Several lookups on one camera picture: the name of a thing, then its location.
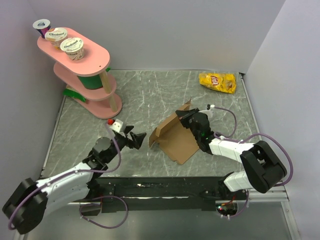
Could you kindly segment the brown cardboard box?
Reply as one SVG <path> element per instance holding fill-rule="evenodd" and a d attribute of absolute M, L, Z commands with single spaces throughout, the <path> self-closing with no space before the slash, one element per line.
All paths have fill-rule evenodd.
<path fill-rule="evenodd" d="M 179 165 L 183 165 L 199 150 L 192 132 L 183 127 L 175 112 L 153 130 L 148 146 L 151 148 L 154 143 Z"/>

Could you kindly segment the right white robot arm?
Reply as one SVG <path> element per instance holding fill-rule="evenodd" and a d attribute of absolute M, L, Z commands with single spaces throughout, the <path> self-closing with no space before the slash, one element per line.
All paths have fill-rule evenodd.
<path fill-rule="evenodd" d="M 212 131 L 209 119 L 216 109 L 217 106 L 209 104 L 206 110 L 194 108 L 176 110 L 175 113 L 182 126 L 191 131 L 203 152 L 242 164 L 243 171 L 227 174 L 218 187 L 223 199 L 230 199 L 239 190 L 254 189 L 265 194 L 273 187 L 284 185 L 284 178 L 292 178 L 293 172 L 286 169 L 266 141 L 250 143 L 252 135 L 245 140 L 235 140 Z"/>

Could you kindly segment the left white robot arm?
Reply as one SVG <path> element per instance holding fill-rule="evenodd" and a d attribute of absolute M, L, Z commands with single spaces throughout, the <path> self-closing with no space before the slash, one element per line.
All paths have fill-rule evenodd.
<path fill-rule="evenodd" d="M 109 173 L 108 164 L 121 157 L 125 147 L 139 149 L 146 133 L 135 134 L 132 125 L 124 130 L 107 127 L 108 137 L 100 137 L 88 156 L 76 166 L 55 176 L 37 181 L 27 178 L 3 205 L 8 229 L 21 235 L 29 233 L 43 218 L 55 210 L 78 200 L 94 201 L 99 195 L 97 179 Z"/>

